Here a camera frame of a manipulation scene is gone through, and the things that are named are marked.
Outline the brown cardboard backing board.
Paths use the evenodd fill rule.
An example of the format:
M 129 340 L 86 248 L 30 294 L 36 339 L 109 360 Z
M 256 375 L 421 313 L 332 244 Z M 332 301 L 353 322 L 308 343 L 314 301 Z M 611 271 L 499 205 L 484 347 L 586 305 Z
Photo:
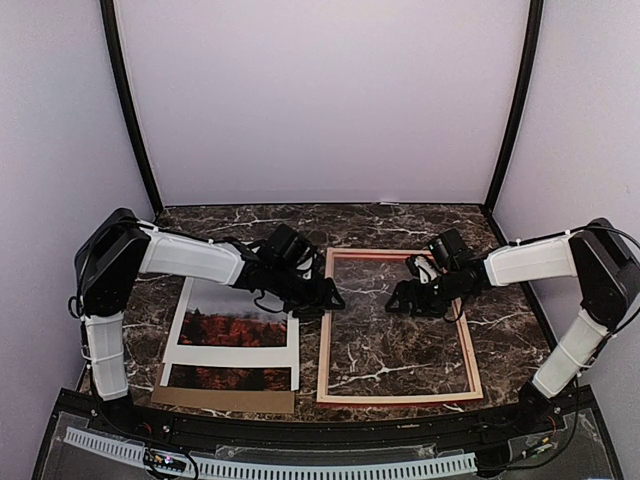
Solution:
M 172 365 L 154 403 L 245 413 L 290 414 L 295 394 L 289 367 L 227 368 Z

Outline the clear acrylic sheet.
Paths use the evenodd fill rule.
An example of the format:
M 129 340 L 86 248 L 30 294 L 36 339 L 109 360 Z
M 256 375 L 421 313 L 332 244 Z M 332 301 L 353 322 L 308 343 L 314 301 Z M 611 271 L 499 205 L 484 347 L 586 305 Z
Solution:
M 331 320 L 330 395 L 426 396 L 470 390 L 454 324 L 385 311 L 397 283 L 412 278 L 404 261 L 338 258 L 333 278 L 346 308 Z

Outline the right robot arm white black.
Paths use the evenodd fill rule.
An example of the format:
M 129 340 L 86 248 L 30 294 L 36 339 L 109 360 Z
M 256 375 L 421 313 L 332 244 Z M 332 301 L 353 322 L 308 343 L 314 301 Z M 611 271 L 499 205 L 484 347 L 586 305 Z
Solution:
M 426 253 L 407 258 L 412 277 L 396 284 L 385 309 L 444 318 L 452 301 L 490 289 L 561 285 L 575 303 L 575 318 L 510 413 L 511 426 L 530 434 L 547 420 L 547 402 L 588 370 L 609 340 L 638 317 L 638 253 L 638 240 L 605 218 L 516 239 L 486 253 L 474 252 L 458 230 L 449 229 L 428 241 Z

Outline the red wooden picture frame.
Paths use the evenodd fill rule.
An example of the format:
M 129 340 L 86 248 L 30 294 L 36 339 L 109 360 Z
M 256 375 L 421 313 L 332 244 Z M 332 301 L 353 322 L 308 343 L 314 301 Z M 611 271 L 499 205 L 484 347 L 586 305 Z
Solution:
M 323 405 L 403 407 L 483 398 L 459 300 L 447 320 L 388 312 L 394 287 L 412 275 L 410 250 L 331 248 L 325 272 L 346 302 L 321 324 L 317 396 Z

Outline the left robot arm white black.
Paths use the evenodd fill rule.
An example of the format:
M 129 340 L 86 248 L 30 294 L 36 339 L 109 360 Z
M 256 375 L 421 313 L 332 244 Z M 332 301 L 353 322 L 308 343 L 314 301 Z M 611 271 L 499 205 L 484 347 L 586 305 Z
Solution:
M 141 427 L 140 412 L 122 399 L 129 394 L 122 324 L 139 275 L 169 274 L 270 293 L 285 312 L 307 317 L 346 306 L 323 261 L 306 237 L 284 224 L 250 243 L 204 240 L 143 221 L 128 208 L 114 210 L 76 253 L 76 293 L 68 302 L 81 322 L 95 394 L 106 401 L 103 421 L 120 436 Z

